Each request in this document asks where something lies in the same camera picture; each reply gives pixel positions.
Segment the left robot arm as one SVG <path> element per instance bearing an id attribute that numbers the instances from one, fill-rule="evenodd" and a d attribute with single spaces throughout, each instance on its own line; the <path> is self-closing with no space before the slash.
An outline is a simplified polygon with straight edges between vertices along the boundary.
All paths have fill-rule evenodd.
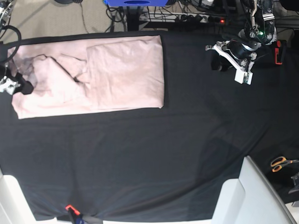
<path id="1" fill-rule="evenodd" d="M 229 68 L 249 72 L 260 47 L 268 49 L 277 39 L 272 0 L 241 0 L 245 16 L 244 28 L 237 34 L 223 33 L 224 41 L 207 45 L 214 50 L 211 69 L 227 71 Z"/>

